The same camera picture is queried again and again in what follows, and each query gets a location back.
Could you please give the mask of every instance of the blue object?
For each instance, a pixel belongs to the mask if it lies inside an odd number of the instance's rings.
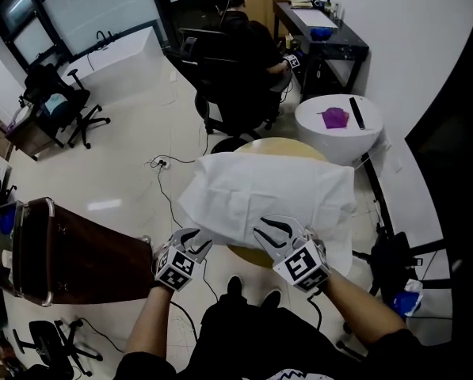
[[[0,232],[9,235],[14,227],[14,216],[16,215],[16,206],[7,207],[1,211],[0,215]]]
[[[330,38],[333,34],[333,29],[328,27],[312,28],[310,30],[310,36],[314,41],[324,41]]]
[[[395,296],[391,308],[400,316],[405,317],[405,314],[413,313],[418,302],[419,293],[412,293],[410,291],[402,291]]]

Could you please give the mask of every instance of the blue cloth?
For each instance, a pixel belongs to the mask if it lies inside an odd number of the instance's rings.
[[[310,30],[310,36],[314,41],[327,40],[332,34],[333,29],[327,27],[312,28]]]

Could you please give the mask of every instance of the wooden table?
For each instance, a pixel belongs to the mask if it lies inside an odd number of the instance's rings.
[[[328,162],[323,154],[319,153],[311,146],[288,138],[258,139],[243,145],[235,152],[244,154],[296,156],[298,158],[310,158]],[[273,267],[273,259],[262,249],[250,249],[234,245],[229,245],[228,248],[251,264],[269,269]]]

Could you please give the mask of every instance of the black shoe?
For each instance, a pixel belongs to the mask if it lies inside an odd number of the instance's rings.
[[[280,300],[282,299],[282,292],[280,290],[273,290],[265,298],[265,301],[262,302],[261,308],[272,310],[278,308],[280,305]]]
[[[229,295],[242,295],[242,280],[239,276],[232,276],[227,284],[227,293]]]

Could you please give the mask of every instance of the bottle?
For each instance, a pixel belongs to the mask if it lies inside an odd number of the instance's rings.
[[[324,3],[324,13],[331,13],[331,0],[326,0],[326,2]]]

